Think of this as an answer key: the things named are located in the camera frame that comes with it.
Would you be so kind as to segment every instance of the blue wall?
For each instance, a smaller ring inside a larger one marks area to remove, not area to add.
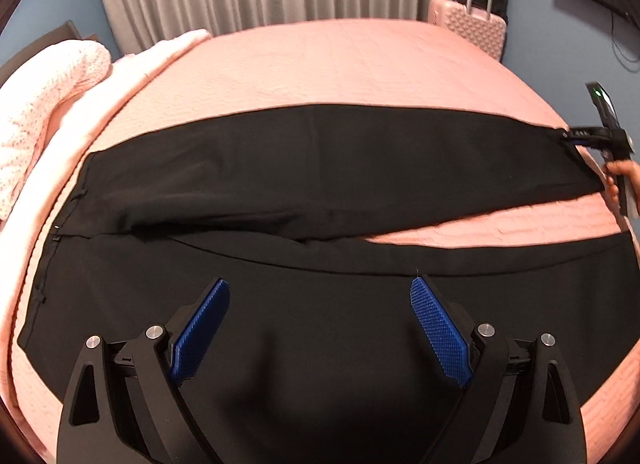
[[[640,62],[627,69],[611,42],[610,11],[591,0],[509,0],[503,63],[540,94],[569,124],[597,124],[584,87],[599,81],[623,126],[640,144]],[[640,54],[640,30],[615,18],[616,42]]]
[[[121,56],[102,0],[22,0],[0,34],[0,65],[67,20],[76,24],[83,38],[97,34],[113,59]]]

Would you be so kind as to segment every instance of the pillow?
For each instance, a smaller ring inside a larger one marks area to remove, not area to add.
[[[102,44],[66,40],[37,53],[0,87],[0,221],[40,157],[53,109],[97,85],[110,65]]]

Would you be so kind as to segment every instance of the human hand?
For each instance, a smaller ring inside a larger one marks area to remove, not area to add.
[[[634,160],[614,160],[604,166],[607,175],[606,187],[611,199],[616,204],[620,203],[620,189],[616,185],[616,175],[626,175],[631,182],[631,186],[636,194],[636,201],[639,201],[640,194],[640,165]]]

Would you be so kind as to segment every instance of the bed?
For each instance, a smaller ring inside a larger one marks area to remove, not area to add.
[[[315,103],[455,108],[566,126],[498,62],[452,33],[421,22],[327,20],[213,39],[206,31],[195,31],[126,57],[113,69],[107,79],[56,109],[60,128],[31,171],[0,236],[2,399],[48,462],[55,458],[62,405],[31,367],[17,337],[45,237],[90,152],[212,116]],[[581,153],[599,172],[589,154]],[[27,231],[18,224],[28,224]],[[591,194],[369,240],[440,248],[508,247],[626,231],[633,234],[606,197]],[[591,464],[608,451],[638,407],[639,365],[637,344],[582,406]]]

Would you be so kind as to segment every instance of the black cable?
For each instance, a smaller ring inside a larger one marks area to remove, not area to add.
[[[640,56],[635,58],[635,59],[633,59],[633,58],[627,57],[625,55],[625,53],[622,52],[622,50],[620,49],[620,47],[616,43],[616,38],[615,38],[615,36],[613,34],[613,30],[614,30],[614,16],[613,16],[613,11],[611,11],[611,41],[612,41],[613,45],[615,46],[615,48],[620,53],[620,56],[622,56],[624,59],[626,59],[629,63],[638,63],[638,62],[640,62]]]

